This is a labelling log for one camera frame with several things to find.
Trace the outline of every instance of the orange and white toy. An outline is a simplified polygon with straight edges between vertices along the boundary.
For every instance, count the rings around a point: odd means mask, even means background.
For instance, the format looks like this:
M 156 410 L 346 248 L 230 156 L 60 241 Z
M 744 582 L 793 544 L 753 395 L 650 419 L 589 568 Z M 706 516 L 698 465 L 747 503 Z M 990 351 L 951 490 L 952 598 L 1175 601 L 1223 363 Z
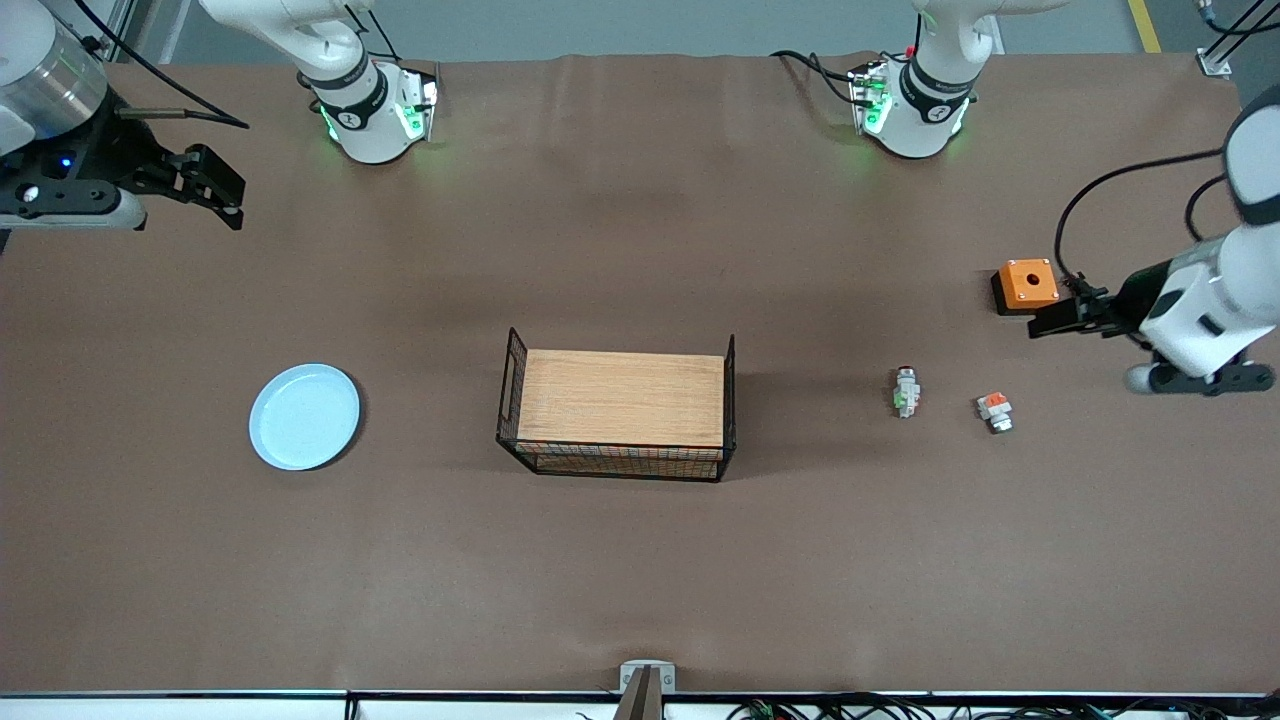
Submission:
M 977 400 L 978 416 L 991 423 L 992 432 L 1007 433 L 1014 429 L 1014 421 L 1009 413 L 1014 409 L 1009 398 L 1001 392 L 984 395 Z

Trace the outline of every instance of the wooden board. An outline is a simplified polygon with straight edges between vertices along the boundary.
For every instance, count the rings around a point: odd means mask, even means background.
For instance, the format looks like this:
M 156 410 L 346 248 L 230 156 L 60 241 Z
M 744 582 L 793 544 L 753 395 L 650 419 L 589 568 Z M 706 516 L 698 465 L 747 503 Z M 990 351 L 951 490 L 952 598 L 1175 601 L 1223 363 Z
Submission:
M 530 350 L 521 439 L 719 446 L 724 360 Z

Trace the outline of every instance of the metal frame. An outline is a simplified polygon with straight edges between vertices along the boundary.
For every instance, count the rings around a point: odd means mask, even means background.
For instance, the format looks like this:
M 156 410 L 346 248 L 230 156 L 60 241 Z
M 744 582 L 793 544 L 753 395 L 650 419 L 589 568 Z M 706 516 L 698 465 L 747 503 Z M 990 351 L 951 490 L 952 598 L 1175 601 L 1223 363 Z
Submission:
M 520 402 L 525 389 L 525 363 L 529 356 L 529 347 L 511 328 L 507 333 L 507 360 L 503 365 L 502 395 L 498 397 L 498 428 L 495 439 L 507 452 L 509 452 L 521 465 L 539 475 L 564 475 L 575 478 L 623 478 L 637 480 L 682 480 L 718 483 L 724 477 L 728 461 L 737 450 L 737 420 L 735 418 L 735 338 L 730 336 L 728 350 L 724 354 L 724 397 L 723 397 L 723 439 L 719 446 L 704 445 L 646 445 L 646 443 L 608 443 L 608 442 L 580 442 L 571 439 L 539 439 L 521 438 L 520 436 Z M 596 473 L 579 470 L 545 470 L 538 466 L 538 455 L 522 452 L 520 443 L 539 443 L 549 446 L 588 447 L 603 450 L 627 451 L 658 451 L 678 455 L 680 452 L 714 451 L 719 455 L 714 460 L 699 460 L 694 457 L 662 457 L 662 456 L 635 456 L 636 460 L 668 460 L 673 462 L 714 462 L 716 475 L 707 478 L 691 478 L 680 475 L 643 474 L 643 473 Z M 572 451 L 550 454 L 557 457 L 600 457 L 600 459 L 628 459 L 628 455 L 575 455 Z

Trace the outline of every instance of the small white object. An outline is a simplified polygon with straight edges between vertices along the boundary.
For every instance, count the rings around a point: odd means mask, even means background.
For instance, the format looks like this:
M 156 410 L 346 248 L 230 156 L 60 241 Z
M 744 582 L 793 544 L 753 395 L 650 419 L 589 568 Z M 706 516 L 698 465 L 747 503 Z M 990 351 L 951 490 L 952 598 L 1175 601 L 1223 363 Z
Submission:
M 893 407 L 899 418 L 915 415 L 920 405 L 920 383 L 915 382 L 915 368 L 902 365 L 897 369 L 897 387 L 893 389 Z
M 342 370 L 312 363 L 289 368 L 253 401 L 248 437 L 269 465 L 310 470 L 338 456 L 360 424 L 360 393 Z
M 978 416 L 987 420 L 993 432 L 1007 433 L 1014 429 L 1014 420 L 1009 416 L 1014 406 L 1002 393 L 984 395 L 974 402 L 978 405 Z

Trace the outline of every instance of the orange box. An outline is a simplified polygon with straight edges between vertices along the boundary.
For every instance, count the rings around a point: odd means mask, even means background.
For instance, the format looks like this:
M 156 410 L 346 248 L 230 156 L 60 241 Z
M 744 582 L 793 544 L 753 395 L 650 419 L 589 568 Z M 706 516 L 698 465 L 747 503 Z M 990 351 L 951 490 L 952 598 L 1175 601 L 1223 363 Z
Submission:
M 991 275 L 991 292 L 1001 315 L 1030 315 L 1061 300 L 1053 265 L 1043 258 L 1005 263 Z

